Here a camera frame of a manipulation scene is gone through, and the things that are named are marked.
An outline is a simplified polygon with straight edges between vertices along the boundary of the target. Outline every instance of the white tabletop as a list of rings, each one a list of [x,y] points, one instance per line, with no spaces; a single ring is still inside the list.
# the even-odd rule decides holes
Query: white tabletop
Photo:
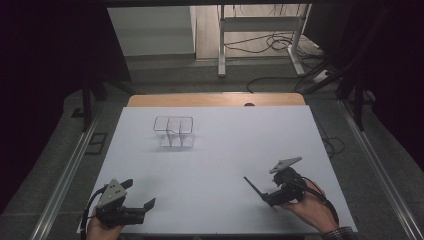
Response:
[[[194,147],[160,147],[158,116],[193,117]],[[93,193],[112,178],[131,178],[124,206],[156,198],[144,224],[123,233],[314,234],[291,212],[273,211],[243,179],[276,191],[269,170],[297,156],[292,167],[324,189],[341,226],[357,231],[308,106],[124,108]]]

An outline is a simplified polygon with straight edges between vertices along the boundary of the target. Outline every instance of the black cable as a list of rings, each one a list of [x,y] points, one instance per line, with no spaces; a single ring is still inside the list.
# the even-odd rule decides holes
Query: black cable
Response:
[[[333,204],[330,202],[330,200],[328,200],[324,194],[320,194],[319,192],[315,191],[314,189],[310,188],[310,187],[305,187],[302,186],[294,181],[286,181],[287,183],[292,184],[293,186],[296,186],[298,188],[303,189],[304,191],[307,191],[311,194],[313,194],[314,196],[316,196],[322,203],[324,203],[324,205],[326,207],[328,207],[328,209],[330,210],[331,214],[333,215],[334,221],[339,224],[339,216],[337,215],[337,211],[334,208]]]
[[[317,189],[318,189],[318,191],[319,191],[319,193],[321,193],[322,195],[324,195],[324,193],[323,192],[321,192],[321,190],[320,190],[320,188],[318,187],[318,185],[316,185],[311,179],[309,179],[309,178],[307,178],[307,177],[302,177],[302,178],[304,178],[304,179],[306,179],[306,180],[308,180],[309,182],[311,182]]]
[[[296,84],[296,86],[293,88],[292,92],[298,92],[298,90],[303,87],[305,88],[306,85],[313,81],[316,75],[318,75],[320,72],[325,70],[325,68],[328,66],[329,62],[328,60],[324,59],[320,64],[312,68],[307,75],[303,76],[302,79]]]
[[[219,29],[221,29],[221,19],[219,18],[218,5],[216,5],[216,16],[218,17],[218,26],[219,26]]]
[[[307,53],[305,50],[302,49],[302,47],[300,45],[297,45],[297,53],[299,55],[301,55],[302,57],[317,57],[317,58],[324,58],[325,55],[315,55],[315,54],[310,54]]]
[[[299,14],[299,10],[300,10],[300,4],[297,5],[296,16],[297,16],[297,14]]]
[[[80,236],[81,240],[87,239],[87,220],[88,212],[90,211],[91,204],[93,203],[94,199],[97,197],[97,195],[102,194],[106,190],[107,186],[104,186],[103,188],[97,190],[93,196],[91,196],[90,200],[88,201],[87,207],[84,209],[84,213],[82,215],[81,225],[80,225]]]
[[[254,93],[251,89],[250,89],[250,85],[253,84],[254,82],[260,81],[260,80],[264,80],[264,79],[299,79],[299,77],[261,77],[261,78],[255,78],[251,81],[249,81],[246,85],[247,91],[250,93]]]
[[[240,12],[241,12],[241,14],[243,14],[243,16],[244,16],[244,12],[243,12],[243,10],[241,10],[241,5],[240,5]]]
[[[324,143],[324,147],[326,146],[325,144],[327,144],[327,146],[329,146],[330,147],[330,151],[327,151],[327,154],[328,154],[328,158],[332,158],[334,155],[336,155],[336,154],[339,154],[339,153],[341,153],[341,152],[343,152],[344,150],[345,150],[345,143],[340,139],[340,138],[337,138],[337,137],[328,137],[328,135],[327,135],[327,132],[325,131],[325,129],[324,129],[324,127],[322,126],[322,124],[321,124],[321,122],[318,120],[318,117],[317,117],[317,115],[315,114],[315,112],[314,111],[312,111],[312,109],[311,109],[311,112],[312,112],[312,115],[313,115],[313,117],[314,117],[314,119],[315,119],[315,122],[317,123],[317,125],[318,125],[318,127],[321,129],[321,131],[320,132],[322,132],[323,134],[324,134],[324,137],[323,138],[321,138],[322,139],[322,141],[323,141],[323,143]],[[336,140],[336,141],[339,141],[340,143],[341,143],[341,145],[342,145],[342,148],[339,150],[339,151],[336,151],[336,148],[334,147],[334,145],[331,143],[331,140]]]
[[[267,48],[259,50],[259,51],[250,51],[250,50],[246,50],[246,49],[242,49],[242,48],[229,47],[227,44],[224,44],[224,46],[228,49],[239,50],[239,51],[248,52],[248,53],[262,53],[262,52],[265,52],[266,50],[271,48],[271,46],[268,46]]]
[[[275,12],[276,8],[277,8],[277,4],[274,4],[274,8],[271,10],[271,12],[269,12],[269,13],[268,13],[268,16],[269,16],[272,12]]]
[[[280,16],[281,16],[281,13],[283,12],[283,7],[284,7],[284,4],[281,4],[281,9],[280,9]]]
[[[280,47],[280,48],[275,47],[274,44],[276,43],[282,44],[283,47]],[[284,37],[283,33],[275,34],[274,32],[272,35],[270,35],[267,38],[266,44],[268,45],[268,47],[271,47],[275,51],[281,51],[281,50],[287,49],[289,45],[291,44],[291,41],[289,38]]]
[[[301,56],[301,58],[300,58],[300,61],[302,62],[302,64],[304,65],[304,66],[306,66],[306,67],[308,67],[308,68],[314,68],[314,67],[316,67],[317,65],[315,65],[315,66],[311,66],[311,65],[309,65],[309,63],[305,63],[305,59],[322,59],[322,60],[324,60],[325,58],[323,58],[323,57],[302,57]]]
[[[237,41],[237,42],[230,42],[230,43],[226,43],[225,45],[233,45],[233,44],[237,44],[237,43],[244,43],[244,42],[249,42],[249,41],[253,41],[253,40],[257,40],[257,39],[261,39],[261,38],[266,38],[266,37],[269,37],[269,34],[264,35],[264,36],[260,36],[260,37],[249,38],[249,39],[245,39],[245,40],[241,40],[241,41]]]

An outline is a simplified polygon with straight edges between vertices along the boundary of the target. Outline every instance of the metal rail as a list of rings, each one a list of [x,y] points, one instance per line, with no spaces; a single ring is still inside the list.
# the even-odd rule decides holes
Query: metal rail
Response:
[[[355,137],[358,140],[362,150],[364,151],[367,159],[370,163],[371,169],[377,177],[384,193],[387,196],[390,204],[392,205],[396,216],[399,218],[399,221],[404,228],[409,239],[424,239],[422,231],[420,230],[415,217],[413,216],[411,210],[408,208],[405,200],[397,191],[395,185],[389,177],[389,174],[385,170],[383,164],[380,161],[377,153],[372,147],[370,141],[367,138],[367,135],[364,131],[360,131],[358,126],[355,123],[355,120],[351,117],[352,111],[345,101],[339,101],[340,107],[343,110],[344,116],[348,121]]]
[[[68,192],[68,189],[72,183],[72,180],[75,176],[75,173],[78,169],[78,166],[81,162],[84,152],[87,148],[87,145],[90,141],[91,135],[96,128],[100,112],[103,108],[103,103],[98,102],[94,106],[94,118],[91,125],[85,131],[79,141],[78,145],[72,153],[68,164],[63,170],[62,175],[60,176],[55,189],[53,190],[52,195],[50,196],[49,201],[47,202],[46,207],[44,208],[43,213],[41,214],[37,225],[35,225],[34,231],[30,237],[31,240],[40,239],[44,240],[49,235],[50,229],[56,219],[56,216],[59,212],[60,207],[62,206],[63,200]]]

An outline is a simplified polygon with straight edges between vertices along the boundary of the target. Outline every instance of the floor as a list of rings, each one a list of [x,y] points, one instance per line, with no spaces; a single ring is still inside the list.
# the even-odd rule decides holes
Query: floor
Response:
[[[247,7],[242,6],[240,10],[239,6],[236,6],[235,9],[237,16],[241,14],[241,11],[244,14],[250,14]],[[273,6],[264,9],[268,14],[268,10],[271,12]],[[208,11],[211,18],[217,17],[213,14],[213,12],[216,13],[216,7]],[[232,11],[233,9],[230,8],[226,12],[232,13]],[[313,44],[310,42],[305,40],[305,43],[313,48]],[[252,56],[242,55],[244,53],[228,51],[228,56],[231,56],[232,59],[227,62],[226,78],[217,76],[216,57],[208,55],[216,54],[216,48],[210,47],[204,52],[205,57],[198,60],[186,58],[128,59],[127,65],[132,82],[124,84],[145,94],[247,92],[246,86],[252,80],[272,76],[278,78],[255,81],[250,85],[251,90],[254,92],[291,92],[300,81],[292,78],[295,77],[295,72],[290,60],[278,55],[286,54],[284,51],[274,53],[279,58],[263,58],[264,56],[252,58]],[[319,59],[314,59],[308,60],[306,63],[308,66],[316,65],[319,61]],[[322,137],[331,141],[335,148],[335,152],[333,152],[335,154],[330,158],[330,162],[358,227],[358,239],[420,239],[419,236],[413,238],[408,235],[408,231],[405,231],[405,227],[401,224],[402,214],[397,212],[396,202],[391,200],[391,193],[387,192],[385,183],[381,181],[379,173],[376,172],[375,163],[370,159],[367,150],[362,147],[354,128],[350,126],[348,118],[346,118],[344,108],[335,98],[334,90],[337,86],[338,82],[334,82],[314,94],[305,95],[304,98],[314,113]],[[106,101],[100,102],[92,99],[93,116],[97,121],[96,125],[92,126],[91,132],[92,135],[104,140],[104,145],[96,144],[98,139],[91,139],[91,135],[81,133],[83,121],[81,118],[73,117],[74,110],[82,107],[81,92],[71,94],[64,102],[64,113],[48,145],[26,181],[0,216],[0,231],[2,232],[0,239],[29,239],[36,230],[36,226],[40,226],[39,221],[46,219],[46,211],[51,214],[50,221],[46,222],[48,224],[47,233],[44,235],[46,239],[79,239],[76,231],[82,210],[93,190],[122,108],[126,106],[130,97],[128,93],[116,86],[105,83],[105,87],[109,94]],[[365,105],[363,113],[365,133],[373,146],[374,153],[380,159],[384,172],[389,176],[396,193],[414,217],[414,223],[417,223],[418,228],[422,229],[424,226],[423,172],[396,139],[381,125],[372,113],[371,105]],[[79,147],[84,139],[87,141],[85,142],[86,148],[81,150]],[[62,172],[72,162],[73,156],[78,155],[78,149],[82,151],[82,154],[73,178],[69,180],[69,185],[65,185],[65,188],[57,189],[56,186],[61,179]],[[47,204],[58,190],[63,191],[64,195],[63,199],[58,199],[58,210],[54,214],[49,212],[52,207]],[[122,238],[136,239],[134,236],[123,236]],[[319,238],[308,236],[307,239]]]

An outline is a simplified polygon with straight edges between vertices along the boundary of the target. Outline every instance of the sleeve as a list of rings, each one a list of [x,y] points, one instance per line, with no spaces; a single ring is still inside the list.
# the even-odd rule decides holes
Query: sleeve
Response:
[[[353,231],[351,227],[342,227],[321,235],[323,240],[354,240]]]

